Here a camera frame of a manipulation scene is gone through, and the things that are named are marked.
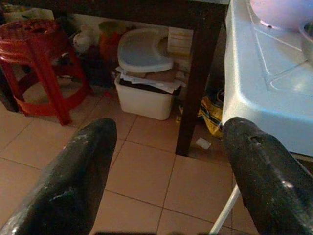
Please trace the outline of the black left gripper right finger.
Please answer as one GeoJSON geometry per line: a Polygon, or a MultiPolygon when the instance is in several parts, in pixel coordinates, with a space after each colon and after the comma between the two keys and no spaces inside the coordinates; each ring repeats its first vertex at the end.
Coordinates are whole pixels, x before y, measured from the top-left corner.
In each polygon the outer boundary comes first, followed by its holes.
{"type": "Polygon", "coordinates": [[[276,137],[247,119],[229,119],[223,141],[258,233],[313,235],[313,175],[276,137]]]}

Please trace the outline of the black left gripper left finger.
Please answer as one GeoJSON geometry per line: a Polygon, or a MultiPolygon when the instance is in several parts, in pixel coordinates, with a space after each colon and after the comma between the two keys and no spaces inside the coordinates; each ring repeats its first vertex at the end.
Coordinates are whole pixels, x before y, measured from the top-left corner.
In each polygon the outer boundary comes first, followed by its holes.
{"type": "Polygon", "coordinates": [[[0,235],[89,235],[117,142],[110,118],[79,130],[43,170],[0,235]]]}

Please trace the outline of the white paper scrap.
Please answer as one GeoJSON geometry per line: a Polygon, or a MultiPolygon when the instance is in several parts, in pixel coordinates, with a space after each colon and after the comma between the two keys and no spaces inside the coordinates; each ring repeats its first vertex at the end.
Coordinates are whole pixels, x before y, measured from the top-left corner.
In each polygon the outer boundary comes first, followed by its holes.
{"type": "Polygon", "coordinates": [[[205,150],[208,150],[211,146],[211,143],[204,138],[198,138],[196,141],[196,145],[198,145],[199,147],[205,150]]]}

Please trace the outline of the yellow plastic bag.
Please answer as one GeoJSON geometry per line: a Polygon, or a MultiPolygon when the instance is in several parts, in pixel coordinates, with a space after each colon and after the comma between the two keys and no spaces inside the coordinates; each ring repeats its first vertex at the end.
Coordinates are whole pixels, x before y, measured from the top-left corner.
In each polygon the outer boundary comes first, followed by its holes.
{"type": "Polygon", "coordinates": [[[223,137],[223,104],[224,89],[212,91],[202,98],[198,112],[198,117],[204,120],[210,134],[219,139],[223,137]]]}

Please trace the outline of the white plastic folding table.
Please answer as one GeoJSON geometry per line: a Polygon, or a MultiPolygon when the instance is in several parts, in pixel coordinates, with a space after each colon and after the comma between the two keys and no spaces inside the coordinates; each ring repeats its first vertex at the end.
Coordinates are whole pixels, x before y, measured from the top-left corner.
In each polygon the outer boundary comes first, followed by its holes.
{"type": "Polygon", "coordinates": [[[247,119],[313,163],[313,67],[302,35],[261,22],[250,0],[230,0],[226,33],[223,125],[247,119]]]}

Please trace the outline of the white plastic storage bin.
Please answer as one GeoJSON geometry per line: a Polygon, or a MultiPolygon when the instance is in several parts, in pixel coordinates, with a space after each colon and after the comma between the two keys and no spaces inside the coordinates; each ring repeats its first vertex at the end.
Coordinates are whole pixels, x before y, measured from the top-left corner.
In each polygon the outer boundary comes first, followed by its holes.
{"type": "Polygon", "coordinates": [[[124,112],[157,120],[166,120],[170,116],[174,96],[121,85],[120,75],[114,84],[124,112]]]}

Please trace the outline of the red plastic stool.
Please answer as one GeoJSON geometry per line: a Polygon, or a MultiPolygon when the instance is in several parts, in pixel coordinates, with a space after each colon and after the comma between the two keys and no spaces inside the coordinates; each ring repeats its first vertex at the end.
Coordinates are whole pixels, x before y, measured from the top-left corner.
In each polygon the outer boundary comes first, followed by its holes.
{"type": "Polygon", "coordinates": [[[70,40],[55,20],[30,19],[0,26],[0,65],[14,99],[25,115],[56,116],[61,125],[71,123],[70,110],[83,102],[92,89],[70,40]],[[79,79],[82,87],[64,98],[58,77],[79,79]],[[47,104],[32,104],[23,94],[40,83],[47,104]]]}

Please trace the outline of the stack of papers and cardboard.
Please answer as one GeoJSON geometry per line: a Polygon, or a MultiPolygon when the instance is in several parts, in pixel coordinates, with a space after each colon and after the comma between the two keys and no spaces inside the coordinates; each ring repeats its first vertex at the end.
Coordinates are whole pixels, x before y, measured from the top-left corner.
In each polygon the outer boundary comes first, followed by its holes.
{"type": "Polygon", "coordinates": [[[183,81],[184,72],[177,69],[170,69],[161,72],[138,73],[122,69],[120,66],[115,69],[120,75],[120,81],[124,86],[150,86],[163,92],[173,94],[177,89],[186,87],[183,81]]]}

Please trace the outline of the dark wooden table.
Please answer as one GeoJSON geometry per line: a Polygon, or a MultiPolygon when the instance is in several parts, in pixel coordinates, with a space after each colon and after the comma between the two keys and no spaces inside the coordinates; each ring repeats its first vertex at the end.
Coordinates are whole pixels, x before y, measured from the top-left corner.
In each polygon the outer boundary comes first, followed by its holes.
{"type": "Polygon", "coordinates": [[[191,71],[176,154],[187,156],[230,0],[7,0],[14,5],[190,29],[191,71]]]}

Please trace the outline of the white round pot with print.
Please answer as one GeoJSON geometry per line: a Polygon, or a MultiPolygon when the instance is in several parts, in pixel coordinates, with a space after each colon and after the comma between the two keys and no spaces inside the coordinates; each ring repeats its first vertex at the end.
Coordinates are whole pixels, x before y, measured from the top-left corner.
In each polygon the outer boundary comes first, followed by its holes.
{"type": "Polygon", "coordinates": [[[87,31],[82,31],[73,37],[72,42],[78,53],[85,53],[92,45],[92,37],[87,31]]]}

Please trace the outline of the orange and green container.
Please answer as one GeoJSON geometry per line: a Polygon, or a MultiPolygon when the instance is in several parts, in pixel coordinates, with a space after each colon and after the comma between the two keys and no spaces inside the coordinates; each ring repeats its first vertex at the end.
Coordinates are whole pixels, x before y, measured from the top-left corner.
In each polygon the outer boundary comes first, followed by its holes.
{"type": "Polygon", "coordinates": [[[118,44],[123,35],[125,27],[115,21],[104,21],[99,25],[99,51],[106,62],[117,60],[118,44]]]}

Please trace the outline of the white high chair tray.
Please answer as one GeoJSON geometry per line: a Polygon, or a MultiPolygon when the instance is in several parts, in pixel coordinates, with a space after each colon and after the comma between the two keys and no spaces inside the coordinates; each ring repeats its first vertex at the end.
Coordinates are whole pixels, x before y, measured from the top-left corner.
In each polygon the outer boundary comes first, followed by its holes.
{"type": "Polygon", "coordinates": [[[161,72],[173,67],[173,59],[159,47],[167,38],[164,28],[139,28],[126,32],[120,39],[117,58],[120,67],[134,73],[161,72]]]}

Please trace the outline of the pink plastic bowl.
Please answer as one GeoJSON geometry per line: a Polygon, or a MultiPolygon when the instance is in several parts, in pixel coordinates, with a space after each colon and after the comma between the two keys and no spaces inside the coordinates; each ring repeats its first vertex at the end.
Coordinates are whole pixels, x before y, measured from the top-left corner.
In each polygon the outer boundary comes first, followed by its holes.
{"type": "Polygon", "coordinates": [[[313,20],[313,0],[250,0],[261,22],[279,29],[297,30],[313,20]]]}

